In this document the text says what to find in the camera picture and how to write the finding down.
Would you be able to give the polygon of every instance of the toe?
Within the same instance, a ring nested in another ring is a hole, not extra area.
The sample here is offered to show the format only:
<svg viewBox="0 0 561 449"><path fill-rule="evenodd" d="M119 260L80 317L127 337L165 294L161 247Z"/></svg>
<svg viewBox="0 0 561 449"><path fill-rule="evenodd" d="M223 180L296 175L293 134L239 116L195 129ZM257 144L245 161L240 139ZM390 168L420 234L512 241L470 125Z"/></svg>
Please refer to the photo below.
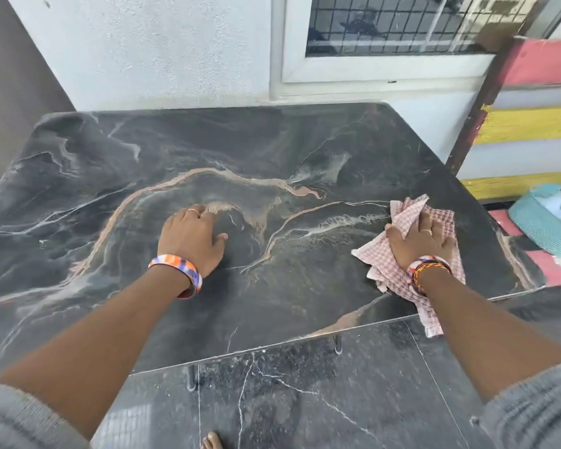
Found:
<svg viewBox="0 0 561 449"><path fill-rule="evenodd" d="M202 449L213 449L211 443L208 441L208 438L202 439Z"/></svg>
<svg viewBox="0 0 561 449"><path fill-rule="evenodd" d="M223 444L220 442L220 438L218 438L216 433L208 433L208 440L212 445L212 449L223 449Z"/></svg>

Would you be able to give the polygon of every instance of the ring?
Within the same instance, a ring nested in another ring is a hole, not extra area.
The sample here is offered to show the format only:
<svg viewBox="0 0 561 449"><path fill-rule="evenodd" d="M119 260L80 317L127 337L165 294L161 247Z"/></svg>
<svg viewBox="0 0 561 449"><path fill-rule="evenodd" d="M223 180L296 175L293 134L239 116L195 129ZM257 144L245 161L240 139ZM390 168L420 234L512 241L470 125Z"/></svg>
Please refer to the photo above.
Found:
<svg viewBox="0 0 561 449"><path fill-rule="evenodd" d="M197 218L200 218L200 217L201 217L201 214L200 214L199 211L194 210L193 208L189 208L187 211L185 211L185 213L188 213L189 211L194 211L194 212L197 214Z"/></svg>

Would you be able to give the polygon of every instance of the checkered cloth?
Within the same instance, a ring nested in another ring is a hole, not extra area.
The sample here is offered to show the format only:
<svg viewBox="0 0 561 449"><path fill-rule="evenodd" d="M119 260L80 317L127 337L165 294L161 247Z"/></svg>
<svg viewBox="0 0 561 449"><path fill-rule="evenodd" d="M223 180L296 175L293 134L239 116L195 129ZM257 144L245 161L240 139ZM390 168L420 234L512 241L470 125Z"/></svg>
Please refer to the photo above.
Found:
<svg viewBox="0 0 561 449"><path fill-rule="evenodd" d="M396 226L403 237L409 232L411 224L418 220L420 212L425 210L430 213L430 218L443 224L443 236L455 237L455 219L453 211L434 210L426 206L428 201L427 195L422 195L415 200L406 198L404 202L398 200L391 201L391 219L392 224ZM372 241L364 244L359 249L351 251L362 262L371 264L372 267L366 274L368 279L376 281L376 286L383 293L387 288L408 301L413 302L418 308L420 321L424 325L427 337L434 337L443 333L439 319L432 309L428 298L419 296L411 289L411 281L407 274L396 263L392 254L389 240L385 232L376 236ZM457 239L455 239L455 248L450 261L453 276L465 283L464 269L461 265L461 255Z"/></svg>

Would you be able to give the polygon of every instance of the dark gray wall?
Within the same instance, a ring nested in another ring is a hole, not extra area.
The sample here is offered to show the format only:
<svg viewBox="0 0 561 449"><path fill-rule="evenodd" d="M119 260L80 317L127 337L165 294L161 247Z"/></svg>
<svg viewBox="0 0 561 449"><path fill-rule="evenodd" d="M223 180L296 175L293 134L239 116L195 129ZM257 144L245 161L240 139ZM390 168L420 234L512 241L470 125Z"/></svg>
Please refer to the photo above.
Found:
<svg viewBox="0 0 561 449"><path fill-rule="evenodd" d="M74 110L7 0L0 0L0 176L45 113Z"/></svg>

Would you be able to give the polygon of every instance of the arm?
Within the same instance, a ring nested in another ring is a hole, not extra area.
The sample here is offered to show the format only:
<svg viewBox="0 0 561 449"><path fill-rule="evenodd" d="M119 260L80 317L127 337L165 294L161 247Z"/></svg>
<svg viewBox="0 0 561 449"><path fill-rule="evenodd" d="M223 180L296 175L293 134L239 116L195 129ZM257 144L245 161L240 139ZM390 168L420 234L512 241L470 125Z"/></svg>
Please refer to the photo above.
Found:
<svg viewBox="0 0 561 449"><path fill-rule="evenodd" d="M405 239L396 227L387 236L397 263L407 269L418 257L450 259L454 241L420 216ZM445 338L484 402L511 385L561 363L561 346L472 291L448 271L427 268L419 276Z"/></svg>
<svg viewBox="0 0 561 449"><path fill-rule="evenodd" d="M162 229L158 255L193 263L203 277L223 257L226 234L212 243L215 216L173 214ZM0 383L33 395L91 439L133 368L150 331L189 279L155 265L100 308L4 371Z"/></svg>

